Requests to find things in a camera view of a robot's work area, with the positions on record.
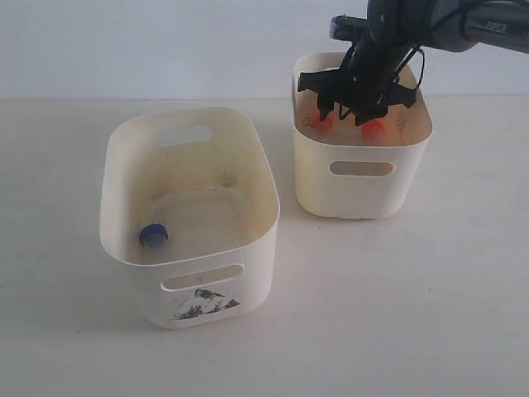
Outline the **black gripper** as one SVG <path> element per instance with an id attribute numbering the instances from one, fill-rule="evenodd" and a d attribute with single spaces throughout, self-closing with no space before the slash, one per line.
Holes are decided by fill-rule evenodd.
<path id="1" fill-rule="evenodd" d="M 319 120 L 333 111 L 339 118 L 355 117 L 357 127 L 384 118 L 392 106 L 412 107 L 417 89 L 399 83 L 403 71 L 417 48 L 410 44 L 378 45 L 362 39 L 344 55 L 334 69 L 302 72 L 297 91 L 317 95 Z"/>

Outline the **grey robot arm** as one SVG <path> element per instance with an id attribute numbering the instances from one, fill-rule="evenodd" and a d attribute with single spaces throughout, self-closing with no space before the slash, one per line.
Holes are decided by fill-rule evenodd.
<path id="1" fill-rule="evenodd" d="M 426 48 L 451 53 L 477 44 L 528 52 L 526 1 L 370 1 L 366 16 L 331 19 L 330 37 L 350 48 L 334 69 L 302 72 L 299 92 L 317 96 L 321 120 L 337 110 L 361 126 L 389 108 L 412 107 L 418 87 L 400 83 L 409 60 Z"/>

